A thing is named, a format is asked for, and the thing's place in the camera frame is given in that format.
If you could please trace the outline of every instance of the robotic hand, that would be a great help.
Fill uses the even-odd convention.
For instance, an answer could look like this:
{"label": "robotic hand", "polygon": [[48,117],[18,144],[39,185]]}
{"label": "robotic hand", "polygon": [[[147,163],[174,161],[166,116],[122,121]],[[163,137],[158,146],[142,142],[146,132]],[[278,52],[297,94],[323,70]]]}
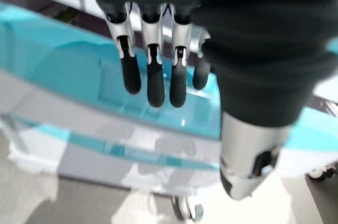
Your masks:
{"label": "robotic hand", "polygon": [[[227,193],[242,199],[273,170],[316,81],[338,64],[325,50],[338,34],[335,0],[97,0],[119,50],[126,89],[140,90],[130,2],[140,7],[148,56],[148,99],[162,105],[163,3],[171,4],[174,54],[170,100],[185,101],[186,58],[191,23],[211,36],[202,47],[217,74],[221,96],[221,180]],[[200,59],[194,86],[203,88],[210,65]]]}

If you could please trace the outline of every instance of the black fabric sleeve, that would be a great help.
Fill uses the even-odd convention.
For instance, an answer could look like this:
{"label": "black fabric sleeve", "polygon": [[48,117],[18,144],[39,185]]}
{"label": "black fabric sleeve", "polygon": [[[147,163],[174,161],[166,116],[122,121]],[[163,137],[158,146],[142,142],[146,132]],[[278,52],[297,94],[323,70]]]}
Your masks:
{"label": "black fabric sleeve", "polygon": [[199,0],[192,13],[218,77],[223,111],[268,127],[292,124],[316,82],[338,64],[337,0]]}

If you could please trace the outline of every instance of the black fingertip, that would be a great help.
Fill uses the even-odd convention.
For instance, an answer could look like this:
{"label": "black fingertip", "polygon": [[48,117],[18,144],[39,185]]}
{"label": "black fingertip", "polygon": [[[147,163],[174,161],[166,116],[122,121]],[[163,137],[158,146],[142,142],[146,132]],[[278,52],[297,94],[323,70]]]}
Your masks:
{"label": "black fingertip", "polygon": [[141,90],[141,78],[137,64],[137,58],[136,56],[131,57],[129,54],[127,36],[120,36],[119,41],[124,53],[124,57],[121,59],[123,81],[127,91],[134,95]]}
{"label": "black fingertip", "polygon": [[205,87],[206,82],[208,81],[209,72],[210,64],[203,58],[197,58],[197,66],[195,67],[192,78],[192,85],[195,89],[201,90]]}
{"label": "black fingertip", "polygon": [[158,108],[164,102],[164,86],[163,86],[163,69],[162,65],[157,63],[156,57],[158,52],[157,44],[150,44],[150,55],[152,62],[148,64],[148,86],[147,95],[151,106]]}
{"label": "black fingertip", "polygon": [[170,103],[180,108],[186,96],[186,67],[182,65],[182,58],[178,58],[177,65],[172,66],[170,82]]}

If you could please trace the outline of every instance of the gray floor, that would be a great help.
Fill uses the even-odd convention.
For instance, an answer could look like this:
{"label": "gray floor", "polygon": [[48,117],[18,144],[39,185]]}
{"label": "gray floor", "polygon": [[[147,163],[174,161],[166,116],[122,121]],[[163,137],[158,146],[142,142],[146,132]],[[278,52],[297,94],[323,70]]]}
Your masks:
{"label": "gray floor", "polygon": [[[0,224],[182,223],[167,197],[28,174],[7,154],[8,143],[0,136]],[[337,224],[337,189],[337,178],[316,184],[273,174],[244,201],[223,191],[210,197],[202,223]]]}

